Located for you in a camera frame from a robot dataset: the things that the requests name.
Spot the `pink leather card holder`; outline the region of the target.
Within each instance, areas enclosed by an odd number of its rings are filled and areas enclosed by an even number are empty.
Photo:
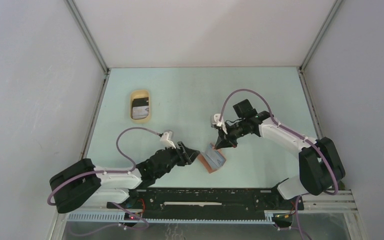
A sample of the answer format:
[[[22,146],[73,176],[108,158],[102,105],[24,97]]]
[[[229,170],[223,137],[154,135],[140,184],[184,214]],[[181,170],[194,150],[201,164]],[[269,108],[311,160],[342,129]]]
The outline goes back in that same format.
[[[221,150],[215,149],[215,145],[213,143],[210,143],[205,151],[198,155],[197,159],[201,162],[209,174],[218,171],[227,161]]]

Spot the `silver VIP card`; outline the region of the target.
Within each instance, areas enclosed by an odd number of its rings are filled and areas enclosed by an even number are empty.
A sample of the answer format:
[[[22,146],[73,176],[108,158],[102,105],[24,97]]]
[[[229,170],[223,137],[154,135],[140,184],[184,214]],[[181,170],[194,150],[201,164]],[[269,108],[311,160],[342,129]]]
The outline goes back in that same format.
[[[149,106],[143,106],[143,107],[134,107],[131,110],[131,118],[133,120],[141,120],[145,119],[149,116],[150,114],[150,108]]]

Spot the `beige oval card tray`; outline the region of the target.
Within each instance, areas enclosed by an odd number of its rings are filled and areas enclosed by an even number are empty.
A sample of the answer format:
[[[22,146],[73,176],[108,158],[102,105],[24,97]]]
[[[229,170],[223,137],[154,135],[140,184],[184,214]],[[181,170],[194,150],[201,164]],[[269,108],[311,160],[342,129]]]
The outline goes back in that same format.
[[[151,119],[151,98],[146,89],[134,90],[130,93],[130,119],[137,124],[144,124]]]

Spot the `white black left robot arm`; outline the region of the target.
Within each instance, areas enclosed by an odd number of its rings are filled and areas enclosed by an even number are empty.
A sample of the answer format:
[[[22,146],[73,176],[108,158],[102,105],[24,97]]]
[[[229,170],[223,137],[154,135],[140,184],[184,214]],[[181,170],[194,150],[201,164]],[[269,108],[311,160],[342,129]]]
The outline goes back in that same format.
[[[73,212],[82,206],[109,202],[133,208],[138,202],[136,189],[153,185],[174,167],[191,165],[199,155],[199,150],[186,147],[179,141],[176,148],[156,151],[133,170],[100,167],[90,158],[84,158],[49,180],[49,199],[54,200],[53,205],[60,214]]]

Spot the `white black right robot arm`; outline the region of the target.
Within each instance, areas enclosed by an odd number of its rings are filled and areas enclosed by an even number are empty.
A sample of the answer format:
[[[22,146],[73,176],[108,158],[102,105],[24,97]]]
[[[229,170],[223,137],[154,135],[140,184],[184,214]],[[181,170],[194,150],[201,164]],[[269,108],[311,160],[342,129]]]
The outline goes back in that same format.
[[[277,120],[271,110],[257,112],[248,99],[233,108],[238,117],[233,124],[224,120],[222,112],[211,117],[212,127],[218,131],[215,149],[235,148],[239,138],[254,134],[284,147],[298,160],[299,174],[273,188],[270,201],[275,208],[284,209],[292,198],[301,195],[338,193],[339,181],[346,173],[330,138],[316,139],[297,133]]]

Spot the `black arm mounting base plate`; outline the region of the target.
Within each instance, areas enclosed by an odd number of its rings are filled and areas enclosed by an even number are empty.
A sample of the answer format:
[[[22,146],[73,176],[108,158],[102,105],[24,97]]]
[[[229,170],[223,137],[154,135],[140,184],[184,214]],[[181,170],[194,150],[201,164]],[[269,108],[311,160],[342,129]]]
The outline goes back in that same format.
[[[295,202],[269,188],[149,187],[135,189],[134,196],[119,205],[141,210],[149,220],[263,221],[270,211],[294,214]]]

